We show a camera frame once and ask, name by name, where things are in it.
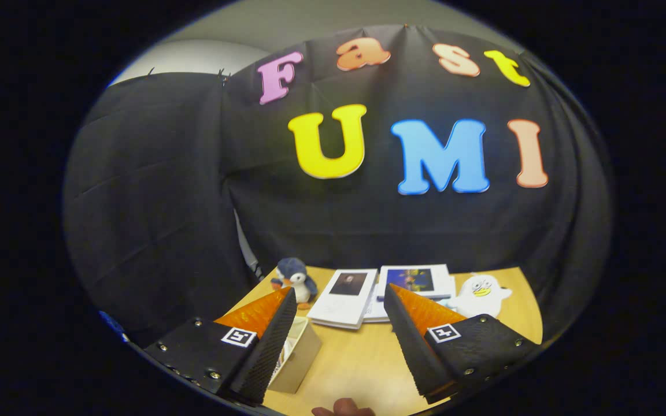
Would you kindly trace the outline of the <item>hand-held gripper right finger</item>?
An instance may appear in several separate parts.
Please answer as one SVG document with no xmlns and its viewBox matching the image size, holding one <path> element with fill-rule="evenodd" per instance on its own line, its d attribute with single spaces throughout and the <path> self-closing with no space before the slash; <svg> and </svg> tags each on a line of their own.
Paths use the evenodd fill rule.
<svg viewBox="0 0 666 416">
<path fill-rule="evenodd" d="M 384 306 L 418 393 L 465 399 L 532 358 L 539 345 L 489 314 L 466 318 L 394 284 Z"/>
</svg>

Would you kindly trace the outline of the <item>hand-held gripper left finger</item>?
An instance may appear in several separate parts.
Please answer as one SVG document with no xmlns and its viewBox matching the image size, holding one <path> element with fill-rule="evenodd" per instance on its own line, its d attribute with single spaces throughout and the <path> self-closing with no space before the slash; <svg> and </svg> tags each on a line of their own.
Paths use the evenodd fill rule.
<svg viewBox="0 0 666 416">
<path fill-rule="evenodd" d="M 193 318 L 144 349 L 175 376 L 228 400 L 260 405 L 296 315 L 285 287 L 221 318 Z"/>
</svg>

